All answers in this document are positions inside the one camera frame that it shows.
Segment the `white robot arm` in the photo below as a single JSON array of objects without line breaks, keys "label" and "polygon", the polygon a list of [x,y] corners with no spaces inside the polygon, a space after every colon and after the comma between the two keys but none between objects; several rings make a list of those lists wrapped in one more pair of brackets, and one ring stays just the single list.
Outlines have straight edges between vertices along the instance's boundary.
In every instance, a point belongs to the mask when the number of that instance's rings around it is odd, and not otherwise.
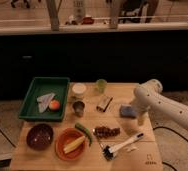
[{"label": "white robot arm", "polygon": [[149,109],[157,110],[188,131],[188,106],[163,96],[162,91],[163,86],[157,79],[138,84],[133,91],[133,110],[138,116]]}]

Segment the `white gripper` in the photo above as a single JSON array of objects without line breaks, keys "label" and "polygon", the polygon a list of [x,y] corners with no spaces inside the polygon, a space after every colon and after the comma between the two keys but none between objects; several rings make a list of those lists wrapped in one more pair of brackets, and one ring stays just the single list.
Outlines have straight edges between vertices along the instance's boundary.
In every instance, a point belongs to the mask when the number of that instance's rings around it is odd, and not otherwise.
[{"label": "white gripper", "polygon": [[138,100],[137,98],[134,98],[131,102],[130,105],[132,107],[132,110],[135,113],[135,116],[138,117],[137,118],[137,124],[138,126],[142,126],[144,125],[144,120],[145,120],[145,116],[143,114],[145,114],[148,109],[149,106],[142,103],[140,100]]}]

